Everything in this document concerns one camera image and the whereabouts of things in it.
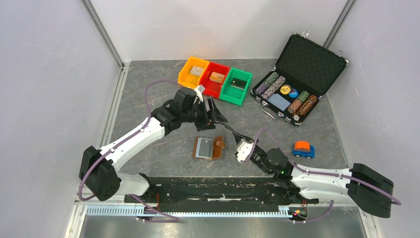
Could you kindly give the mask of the brown leather card holder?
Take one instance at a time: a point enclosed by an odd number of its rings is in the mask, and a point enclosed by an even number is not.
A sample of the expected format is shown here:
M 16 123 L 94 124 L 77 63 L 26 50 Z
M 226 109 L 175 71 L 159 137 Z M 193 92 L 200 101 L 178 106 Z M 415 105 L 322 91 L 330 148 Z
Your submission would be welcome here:
M 220 159 L 224 148 L 225 141 L 222 135 L 215 138 L 196 137 L 192 157 L 203 160 Z

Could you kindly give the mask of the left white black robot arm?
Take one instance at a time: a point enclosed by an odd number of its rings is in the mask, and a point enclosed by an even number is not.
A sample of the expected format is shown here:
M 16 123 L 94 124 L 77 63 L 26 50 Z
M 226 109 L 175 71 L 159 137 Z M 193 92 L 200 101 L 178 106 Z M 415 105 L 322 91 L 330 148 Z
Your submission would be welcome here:
M 133 130 L 99 149 L 90 146 L 83 152 L 78 196 L 81 201 L 96 198 L 106 201 L 117 194 L 137 195 L 150 202 L 156 189 L 146 176 L 125 174 L 121 168 L 151 143 L 164 138 L 183 123 L 193 123 L 197 131 L 226 124 L 212 97 L 203 99 L 199 88 L 182 87 L 173 99 L 150 111 L 148 117 Z

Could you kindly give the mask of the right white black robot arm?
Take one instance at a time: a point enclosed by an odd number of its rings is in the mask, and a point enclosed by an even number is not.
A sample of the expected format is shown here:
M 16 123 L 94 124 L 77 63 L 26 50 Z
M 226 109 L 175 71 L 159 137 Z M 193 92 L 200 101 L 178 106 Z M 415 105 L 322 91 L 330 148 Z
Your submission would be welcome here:
M 353 164 L 352 168 L 319 169 L 292 162 L 280 148 L 265 152 L 257 141 L 236 131 L 235 156 L 241 163 L 251 161 L 274 183 L 286 191 L 292 202 L 330 201 L 355 204 L 364 212 L 390 218 L 391 206 L 400 202 L 392 195 L 394 183 L 372 168 Z

